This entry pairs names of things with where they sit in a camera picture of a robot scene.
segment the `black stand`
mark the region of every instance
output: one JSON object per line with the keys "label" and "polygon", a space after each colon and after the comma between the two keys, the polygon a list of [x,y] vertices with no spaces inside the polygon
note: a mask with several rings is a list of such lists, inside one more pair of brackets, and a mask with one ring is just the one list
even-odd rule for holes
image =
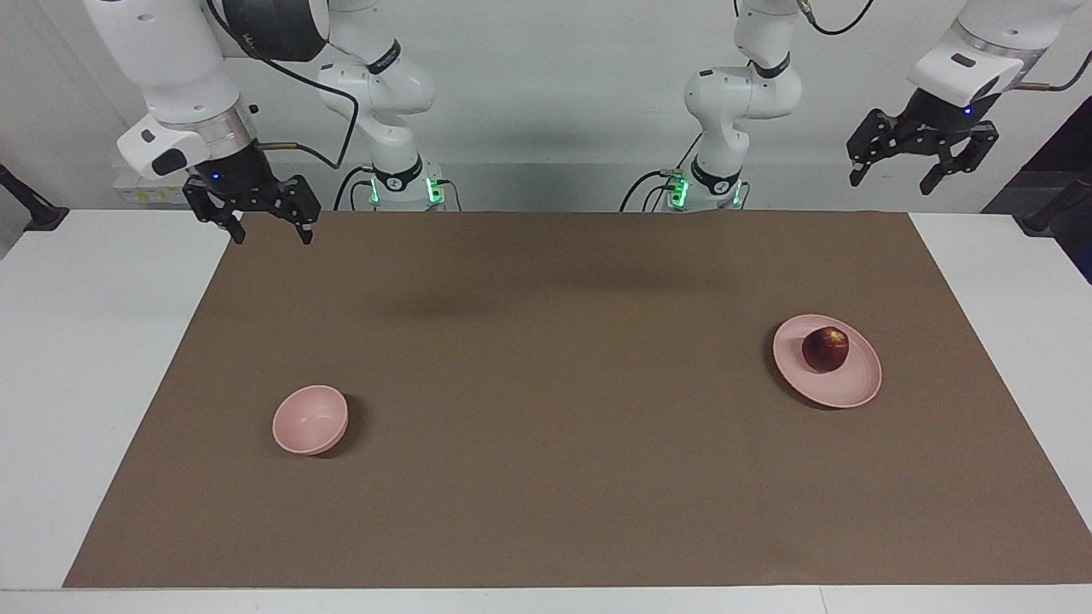
{"label": "black stand", "polygon": [[1084,169],[1077,180],[1061,190],[1061,193],[1046,203],[1043,209],[1026,217],[1017,217],[1017,223],[1030,237],[1053,237],[1051,222],[1061,213],[1092,199],[1092,166]]}
{"label": "black stand", "polygon": [[55,206],[41,194],[31,189],[0,164],[0,186],[8,188],[15,200],[17,200],[31,213],[31,222],[23,228],[26,232],[48,232],[61,225],[69,210],[64,206]]}

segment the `table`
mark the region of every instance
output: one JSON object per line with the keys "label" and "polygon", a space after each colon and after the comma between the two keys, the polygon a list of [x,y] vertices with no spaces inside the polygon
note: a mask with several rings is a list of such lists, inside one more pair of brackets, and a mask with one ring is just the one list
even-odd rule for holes
{"label": "table", "polygon": [[[914,215],[1092,519],[1092,287],[1011,219]],[[188,212],[76,211],[0,263],[0,612],[1078,613],[1092,586],[451,591],[61,591],[227,244]]]}

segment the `red apple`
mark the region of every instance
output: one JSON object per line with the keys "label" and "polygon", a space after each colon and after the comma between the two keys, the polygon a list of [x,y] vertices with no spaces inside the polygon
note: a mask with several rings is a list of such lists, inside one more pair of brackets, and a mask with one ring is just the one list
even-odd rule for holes
{"label": "red apple", "polygon": [[804,359],[819,373],[842,368],[850,356],[850,335],[834,327],[821,328],[804,338]]}

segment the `white wall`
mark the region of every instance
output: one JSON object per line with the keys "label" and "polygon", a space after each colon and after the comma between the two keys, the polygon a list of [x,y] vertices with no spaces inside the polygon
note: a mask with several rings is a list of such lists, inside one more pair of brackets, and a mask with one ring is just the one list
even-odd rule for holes
{"label": "white wall", "polygon": [[[439,84],[435,108],[410,119],[418,142],[461,182],[474,182],[462,186],[464,199],[479,206],[616,208],[640,170],[674,164],[697,133],[682,105],[689,74],[743,63],[732,44],[727,0],[385,2],[406,52]],[[115,202],[112,140],[121,120],[136,120],[143,106],[80,4],[0,0],[0,151],[5,158],[15,152],[20,164],[11,165],[39,191],[74,206],[104,206]],[[862,1],[814,5],[822,23],[835,26]],[[986,164],[974,176],[945,181],[931,198],[917,192],[931,165],[922,158],[889,161],[858,189],[846,180],[845,140],[873,107],[902,109],[912,91],[906,73],[961,5],[881,0],[856,31],[839,38],[802,22],[793,57],[805,98],[790,118],[749,122],[750,204],[966,212],[985,205],[1092,92],[1092,79],[1065,94],[1006,95],[989,115],[1002,140]],[[1090,25],[1092,3],[1031,78],[1067,79],[1092,47]],[[335,57],[328,51],[299,68],[313,72]],[[264,140],[336,151],[341,120],[313,92],[249,60],[229,64],[248,102],[262,107],[257,123]],[[354,152],[367,160],[359,145]],[[274,154],[300,163],[280,170],[307,170],[329,200],[337,174],[296,155]],[[492,166],[500,164],[532,166]],[[544,186],[555,192],[542,192]]]}

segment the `pink plate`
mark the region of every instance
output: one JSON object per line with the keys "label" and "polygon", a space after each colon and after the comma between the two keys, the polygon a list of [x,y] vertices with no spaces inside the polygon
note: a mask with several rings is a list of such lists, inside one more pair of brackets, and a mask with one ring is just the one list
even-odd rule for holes
{"label": "pink plate", "polygon": [[[823,327],[850,336],[850,356],[831,373],[819,373],[804,359],[804,338]],[[827,316],[797,316],[781,324],[773,336],[773,359],[788,383],[812,401],[845,410],[871,401],[880,391],[883,369],[876,350],[853,327]]]}
{"label": "pink plate", "polygon": [[285,450],[305,456],[333,448],[348,426],[348,403],[329,386],[293,392],[273,416],[273,438]]}

